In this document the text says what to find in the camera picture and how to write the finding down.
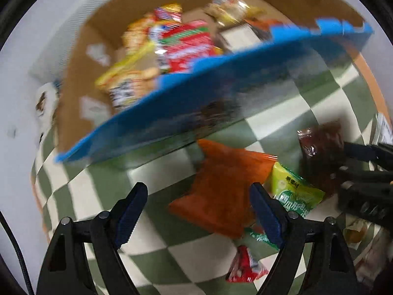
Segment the orange snack package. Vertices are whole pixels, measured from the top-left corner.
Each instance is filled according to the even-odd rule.
[[[264,183],[277,157],[198,140],[206,158],[191,191],[169,205],[169,210],[209,232],[240,238],[254,220],[248,188]]]

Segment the green snack package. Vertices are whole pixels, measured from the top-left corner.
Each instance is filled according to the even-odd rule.
[[[305,217],[317,206],[325,192],[313,187],[301,176],[295,174],[279,162],[274,163],[272,171],[272,194],[287,211],[295,211]],[[258,241],[269,242],[261,224],[257,221],[245,231]]]

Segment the white floor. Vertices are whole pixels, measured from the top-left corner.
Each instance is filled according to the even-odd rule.
[[[0,117],[0,209],[19,242],[34,288],[47,242],[28,176],[38,143],[34,94],[40,83],[28,76],[27,71],[38,56],[40,46],[47,41],[64,14],[73,9],[76,1],[38,0],[16,26],[0,52],[0,110],[3,112]],[[393,88],[390,87],[393,47],[366,8],[358,0],[347,1],[376,32],[370,38],[363,55],[374,72],[385,99],[393,107]],[[25,288],[12,245],[2,229],[0,253],[15,278]]]

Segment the checkered tablecloth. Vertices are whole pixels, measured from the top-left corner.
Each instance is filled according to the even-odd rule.
[[[340,119],[346,141],[368,144],[376,106],[368,85],[352,60],[326,64],[316,53],[303,59],[290,72],[283,86],[296,90],[284,101],[235,123],[208,139],[233,148],[246,148],[278,155],[294,171],[301,151],[297,130]],[[245,235],[241,240],[210,234],[168,212],[168,204],[182,196],[203,160],[196,143],[159,157],[136,169],[122,170],[108,160],[93,165],[56,164],[56,129],[40,145],[31,176],[42,207],[44,227],[52,236],[64,216],[73,220],[92,218],[110,210],[124,198],[133,184],[144,182],[149,190],[147,205],[129,242],[119,251],[135,286],[142,295],[256,294],[265,277],[255,283],[225,282],[236,246],[247,245],[254,257],[271,268],[277,251]],[[323,220],[336,216],[341,227],[353,221],[335,209],[335,198],[314,209],[309,218]],[[379,227],[369,224],[365,239],[350,249],[357,261],[372,243]],[[88,261],[99,294],[107,294],[91,245]],[[310,257],[306,245],[290,294],[297,294]]]

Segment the blue gripper pad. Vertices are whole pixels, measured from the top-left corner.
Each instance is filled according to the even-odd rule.
[[[135,224],[147,202],[147,186],[140,182],[136,183],[129,195],[121,201],[125,201],[128,205],[126,205],[125,211],[120,217],[115,230],[114,244],[117,249],[130,239]]]
[[[270,208],[269,204],[271,202],[274,202],[274,200],[272,200],[260,183],[253,183],[250,186],[251,206],[269,241],[281,249],[284,245],[284,240],[281,236],[281,224]]]

